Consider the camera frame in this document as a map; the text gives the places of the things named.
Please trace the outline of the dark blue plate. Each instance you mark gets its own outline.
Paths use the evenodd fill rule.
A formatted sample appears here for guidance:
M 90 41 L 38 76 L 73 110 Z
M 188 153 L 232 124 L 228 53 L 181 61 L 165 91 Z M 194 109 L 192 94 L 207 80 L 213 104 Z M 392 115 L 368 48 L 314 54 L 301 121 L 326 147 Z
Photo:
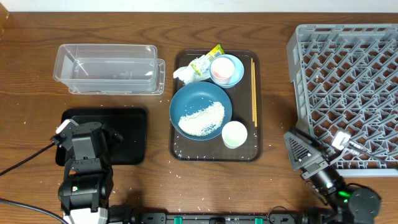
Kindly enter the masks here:
M 224 107 L 224 118 L 221 126 L 205 136 L 194 136 L 184 132 L 178 125 L 180 118 L 203 111 L 214 102 Z M 169 115 L 173 127 L 184 137 L 195 141 L 206 141 L 221 134 L 223 126 L 231 121 L 232 104 L 227 93 L 219 86 L 209 82 L 196 82 L 179 89 L 170 103 Z

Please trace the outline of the white green cup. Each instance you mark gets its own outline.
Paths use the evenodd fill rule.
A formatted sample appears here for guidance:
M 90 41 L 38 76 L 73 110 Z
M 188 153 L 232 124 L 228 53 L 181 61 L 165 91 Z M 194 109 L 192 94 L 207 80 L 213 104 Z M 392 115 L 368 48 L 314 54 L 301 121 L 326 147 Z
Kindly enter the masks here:
M 221 137 L 225 146 L 229 149 L 236 149 L 245 143 L 248 131 L 239 121 L 230 121 L 222 129 Z

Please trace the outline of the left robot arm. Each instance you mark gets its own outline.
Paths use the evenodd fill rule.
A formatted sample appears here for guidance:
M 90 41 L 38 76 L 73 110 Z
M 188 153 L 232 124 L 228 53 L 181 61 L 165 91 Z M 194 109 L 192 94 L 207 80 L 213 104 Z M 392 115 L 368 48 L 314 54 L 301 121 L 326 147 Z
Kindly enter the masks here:
M 66 119 L 52 137 L 65 149 L 65 172 L 58 199 L 66 223 L 109 222 L 113 189 L 111 154 L 123 137 L 100 122 L 78 124 Z

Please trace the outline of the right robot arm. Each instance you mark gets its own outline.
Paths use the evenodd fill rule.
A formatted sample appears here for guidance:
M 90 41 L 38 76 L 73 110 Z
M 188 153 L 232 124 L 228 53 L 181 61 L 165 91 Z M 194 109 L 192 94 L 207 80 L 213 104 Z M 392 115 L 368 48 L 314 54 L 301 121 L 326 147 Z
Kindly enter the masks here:
M 338 131 L 332 147 L 339 152 L 332 157 L 321 151 L 322 144 L 309 134 L 291 128 L 284 134 L 293 170 L 300 170 L 304 181 L 330 209 L 313 208 L 295 218 L 295 223 L 374 223 L 381 207 L 381 197 L 369 187 L 350 183 L 333 167 L 347 151 L 361 152 L 359 144 L 346 131 Z

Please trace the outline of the brown serving tray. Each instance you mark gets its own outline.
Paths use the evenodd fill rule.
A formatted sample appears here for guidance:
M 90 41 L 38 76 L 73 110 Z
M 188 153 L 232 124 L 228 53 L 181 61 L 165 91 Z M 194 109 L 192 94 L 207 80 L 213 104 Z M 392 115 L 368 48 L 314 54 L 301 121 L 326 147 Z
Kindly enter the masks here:
M 175 59 L 175 68 L 188 65 L 190 61 L 207 53 L 208 50 L 183 50 Z M 248 138 L 236 149 L 229 149 L 223 143 L 221 134 L 206 141 L 195 141 L 182 136 L 171 124 L 170 153 L 181 161 L 214 161 L 214 162 L 253 162 L 261 157 L 261 93 L 257 96 L 257 127 L 252 121 L 251 104 L 251 58 L 256 66 L 256 90 L 260 90 L 260 67 L 257 55 L 249 50 L 227 50 L 226 54 L 234 55 L 244 65 L 242 80 L 234 87 L 223 89 L 229 96 L 233 114 L 231 121 L 239 121 L 245 125 Z

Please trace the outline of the pile of white rice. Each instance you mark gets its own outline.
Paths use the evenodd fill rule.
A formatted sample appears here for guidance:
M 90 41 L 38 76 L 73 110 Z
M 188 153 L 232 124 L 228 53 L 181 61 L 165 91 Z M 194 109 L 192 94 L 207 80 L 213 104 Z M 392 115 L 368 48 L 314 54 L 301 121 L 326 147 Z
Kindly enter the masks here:
M 222 125 L 224 116 L 224 106 L 216 101 L 205 109 L 191 115 L 182 116 L 178 126 L 188 135 L 203 137 L 218 129 Z

